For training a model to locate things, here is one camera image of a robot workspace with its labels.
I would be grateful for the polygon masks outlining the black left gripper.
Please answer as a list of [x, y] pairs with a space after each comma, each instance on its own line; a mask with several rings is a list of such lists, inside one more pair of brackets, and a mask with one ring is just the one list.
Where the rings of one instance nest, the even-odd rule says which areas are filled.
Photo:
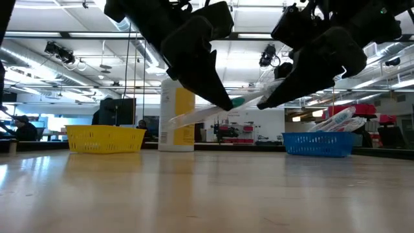
[[233, 103], [217, 74], [217, 51], [208, 40], [212, 24], [204, 16], [192, 16], [183, 23], [169, 22], [160, 31], [160, 52], [173, 80], [210, 103], [229, 111]]

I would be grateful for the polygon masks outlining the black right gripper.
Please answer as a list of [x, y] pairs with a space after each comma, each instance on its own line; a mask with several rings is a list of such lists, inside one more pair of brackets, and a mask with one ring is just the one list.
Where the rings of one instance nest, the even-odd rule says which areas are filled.
[[366, 63], [363, 49], [346, 29], [330, 28], [294, 54], [294, 66], [284, 62], [274, 69], [274, 79], [285, 80], [257, 107], [260, 110], [277, 107], [332, 87], [335, 76], [354, 76]]

